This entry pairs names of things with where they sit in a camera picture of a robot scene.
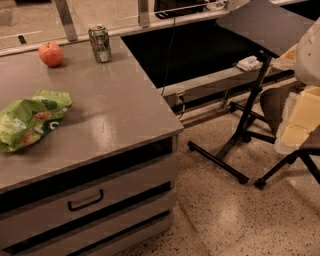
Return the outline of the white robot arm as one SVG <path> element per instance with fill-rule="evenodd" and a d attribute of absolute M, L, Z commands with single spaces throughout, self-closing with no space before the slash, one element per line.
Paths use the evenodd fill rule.
<path fill-rule="evenodd" d="M 295 47 L 294 72 L 306 87 L 285 101 L 274 145 L 281 154 L 320 146 L 320 18 Z"/>

